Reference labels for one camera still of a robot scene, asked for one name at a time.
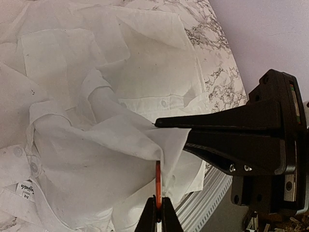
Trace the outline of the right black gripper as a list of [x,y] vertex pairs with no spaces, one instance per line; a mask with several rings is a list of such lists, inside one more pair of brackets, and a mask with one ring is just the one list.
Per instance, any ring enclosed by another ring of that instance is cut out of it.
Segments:
[[158,118],[159,128],[191,130],[184,150],[234,175],[231,199],[267,214],[309,208],[309,129],[294,76],[267,71],[246,105],[205,115]]

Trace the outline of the white button shirt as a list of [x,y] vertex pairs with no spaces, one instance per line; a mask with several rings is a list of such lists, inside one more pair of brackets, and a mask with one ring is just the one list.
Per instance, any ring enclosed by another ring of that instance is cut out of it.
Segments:
[[155,192],[203,188],[188,129],[201,68],[178,14],[108,2],[0,3],[0,214],[28,232],[134,231]]

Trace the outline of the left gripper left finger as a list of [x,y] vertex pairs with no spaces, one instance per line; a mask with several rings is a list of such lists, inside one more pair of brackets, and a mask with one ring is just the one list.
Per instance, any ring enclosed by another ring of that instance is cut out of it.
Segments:
[[156,232],[157,231],[157,207],[156,198],[148,198],[141,217],[134,232]]

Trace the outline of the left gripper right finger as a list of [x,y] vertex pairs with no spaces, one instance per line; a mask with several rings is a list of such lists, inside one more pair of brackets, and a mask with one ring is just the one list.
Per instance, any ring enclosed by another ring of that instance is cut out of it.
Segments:
[[162,198],[160,211],[162,232],[184,232],[170,198]]

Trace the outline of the red round brooch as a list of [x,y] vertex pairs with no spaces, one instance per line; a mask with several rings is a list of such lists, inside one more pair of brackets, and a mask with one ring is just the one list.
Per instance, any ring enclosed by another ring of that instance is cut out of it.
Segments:
[[161,165],[160,165],[160,161],[156,161],[156,166],[155,166],[155,199],[156,199],[157,222],[161,222],[162,196],[161,196]]

